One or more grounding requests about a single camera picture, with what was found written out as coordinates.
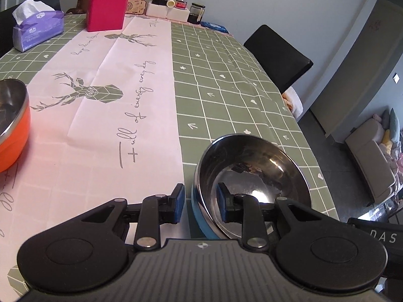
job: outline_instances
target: blue package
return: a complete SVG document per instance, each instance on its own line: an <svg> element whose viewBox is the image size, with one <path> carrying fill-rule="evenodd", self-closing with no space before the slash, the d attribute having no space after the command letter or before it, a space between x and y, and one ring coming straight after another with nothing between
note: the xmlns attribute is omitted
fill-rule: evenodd
<svg viewBox="0 0 403 302"><path fill-rule="evenodd" d="M13 29L14 47L21 52L55 37L64 30L63 11L42 11L25 19Z"/></svg>
<svg viewBox="0 0 403 302"><path fill-rule="evenodd" d="M202 25L203 27L210 28L212 30L218 30L219 32L229 34L229 32L226 30L226 28L221 25L212 24L211 22L200 22L200 25Z"/></svg>

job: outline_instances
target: green pillow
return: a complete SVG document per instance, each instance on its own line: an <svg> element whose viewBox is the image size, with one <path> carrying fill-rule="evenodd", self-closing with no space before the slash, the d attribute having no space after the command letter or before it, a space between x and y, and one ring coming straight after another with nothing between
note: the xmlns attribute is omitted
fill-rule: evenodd
<svg viewBox="0 0 403 302"><path fill-rule="evenodd" d="M390 140L393 143L398 143L399 137L400 137L400 124L399 124L399 119L394 113L394 110L390 111L390 124L389 124L389 129L390 129Z"/></svg>
<svg viewBox="0 0 403 302"><path fill-rule="evenodd" d="M382 127L384 130L389 129L390 114L389 109L386 109L382 114Z"/></svg>

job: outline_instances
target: yellow pillow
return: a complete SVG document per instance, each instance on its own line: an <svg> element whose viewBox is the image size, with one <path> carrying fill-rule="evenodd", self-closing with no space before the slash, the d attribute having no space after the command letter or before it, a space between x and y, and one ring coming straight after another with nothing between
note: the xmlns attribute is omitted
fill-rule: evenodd
<svg viewBox="0 0 403 302"><path fill-rule="evenodd" d="M392 141L390 140L390 130L387 129L382 139L382 144L386 146L386 150L388 154L390 154L390 150L392 149Z"/></svg>

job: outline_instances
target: floor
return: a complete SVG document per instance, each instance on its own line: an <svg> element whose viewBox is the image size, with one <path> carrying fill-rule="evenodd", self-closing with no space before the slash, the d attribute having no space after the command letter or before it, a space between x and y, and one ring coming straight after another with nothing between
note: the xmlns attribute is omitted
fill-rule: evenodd
<svg viewBox="0 0 403 302"><path fill-rule="evenodd" d="M347 222L350 217L358 218L363 215L365 219L371 220L385 218L386 210L389 211L388 205L367 207L370 193L348 151L325 138L322 127L310 110L300 119L298 125L318 160L340 221Z"/></svg>

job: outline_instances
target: black chair back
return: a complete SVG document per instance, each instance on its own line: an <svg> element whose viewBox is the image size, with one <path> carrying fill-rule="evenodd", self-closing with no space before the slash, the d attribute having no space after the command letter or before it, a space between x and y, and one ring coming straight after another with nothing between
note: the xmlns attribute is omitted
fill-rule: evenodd
<svg viewBox="0 0 403 302"><path fill-rule="evenodd" d="M55 10L61 11L60 0L34 0L42 1ZM13 27L17 24L13 11L19 6L13 6L7 10L0 12L0 58L9 52L13 44Z"/></svg>
<svg viewBox="0 0 403 302"><path fill-rule="evenodd" d="M314 64L267 25L259 27L243 46L254 55L280 93Z"/></svg>

